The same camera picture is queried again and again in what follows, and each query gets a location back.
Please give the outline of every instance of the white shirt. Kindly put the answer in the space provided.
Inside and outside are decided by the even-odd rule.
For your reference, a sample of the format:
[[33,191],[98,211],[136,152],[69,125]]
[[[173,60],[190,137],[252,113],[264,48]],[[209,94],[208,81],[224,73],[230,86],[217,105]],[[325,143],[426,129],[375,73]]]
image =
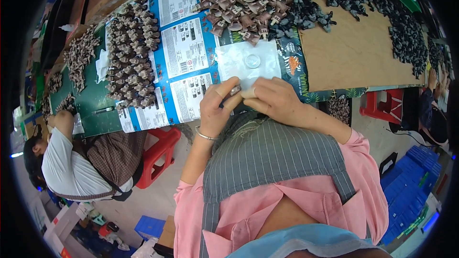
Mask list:
[[443,95],[440,95],[440,97],[438,98],[437,106],[444,113],[446,113],[448,109],[448,96],[449,96],[449,90],[446,90],[445,96],[443,97]]
[[[49,189],[62,195],[72,196],[87,196],[112,191],[112,187],[99,175],[92,164],[72,149],[73,145],[70,140],[60,130],[54,128],[41,166]],[[127,192],[132,186],[133,181],[130,178],[120,189]]]

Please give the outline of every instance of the plaid apron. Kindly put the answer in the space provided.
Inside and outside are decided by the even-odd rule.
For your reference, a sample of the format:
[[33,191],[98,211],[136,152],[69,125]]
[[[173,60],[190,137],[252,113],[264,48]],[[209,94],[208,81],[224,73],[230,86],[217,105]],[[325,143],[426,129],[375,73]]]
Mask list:
[[[215,232],[225,198],[309,175],[330,175],[342,204],[356,193],[333,137],[280,124],[257,112],[231,117],[204,170],[202,229]],[[200,257],[209,257],[203,234]]]
[[[86,158],[103,176],[104,180],[113,182],[116,186],[123,186],[135,173],[142,158],[147,131],[125,133],[117,131],[90,137],[86,139],[87,151],[81,147],[74,147],[74,151]],[[70,200],[91,200],[112,196],[116,193],[112,189],[105,193],[75,196],[56,193],[56,195]]]

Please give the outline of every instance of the orange lizard illustration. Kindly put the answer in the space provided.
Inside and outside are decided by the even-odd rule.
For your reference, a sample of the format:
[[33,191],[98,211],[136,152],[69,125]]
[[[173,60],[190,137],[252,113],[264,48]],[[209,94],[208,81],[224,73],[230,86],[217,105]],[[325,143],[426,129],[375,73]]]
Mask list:
[[301,63],[299,62],[298,57],[290,56],[288,59],[288,64],[290,65],[290,74],[295,75],[295,70],[299,66],[301,66]]

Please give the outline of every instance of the silver bracelet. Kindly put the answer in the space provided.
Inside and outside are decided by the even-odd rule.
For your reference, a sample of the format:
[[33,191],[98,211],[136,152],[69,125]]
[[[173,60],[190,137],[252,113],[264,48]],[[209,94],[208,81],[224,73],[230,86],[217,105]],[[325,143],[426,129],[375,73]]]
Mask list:
[[214,137],[208,137],[208,136],[206,136],[206,135],[201,134],[201,132],[199,131],[199,128],[200,128],[200,125],[197,125],[196,128],[195,128],[196,133],[197,133],[198,135],[202,136],[202,137],[205,138],[206,140],[217,140],[217,139],[214,138]]

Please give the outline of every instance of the white label sticker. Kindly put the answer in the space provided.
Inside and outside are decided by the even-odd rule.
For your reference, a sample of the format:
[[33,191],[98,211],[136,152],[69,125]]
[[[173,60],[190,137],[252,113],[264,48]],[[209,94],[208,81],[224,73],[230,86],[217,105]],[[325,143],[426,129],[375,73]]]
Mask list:
[[201,117],[199,103],[211,84],[210,73],[189,77],[170,84],[180,123],[191,122]]
[[209,67],[199,18],[161,32],[169,78]]
[[152,106],[142,109],[140,107],[135,109],[141,129],[156,129],[169,125],[169,120],[164,108],[163,97],[161,89],[155,89],[156,101]]
[[127,108],[118,111],[118,117],[119,121],[121,122],[121,127],[125,133],[132,133],[135,131],[134,126],[132,125],[131,116],[129,115],[129,110]]
[[196,14],[191,12],[192,7],[197,4],[196,0],[158,0],[161,27],[172,22]]
[[158,78],[158,73],[156,71],[155,57],[153,56],[153,51],[151,49],[148,51],[148,58],[152,62],[152,71],[153,71],[153,76],[155,77],[153,83],[157,84],[159,83],[159,78]]

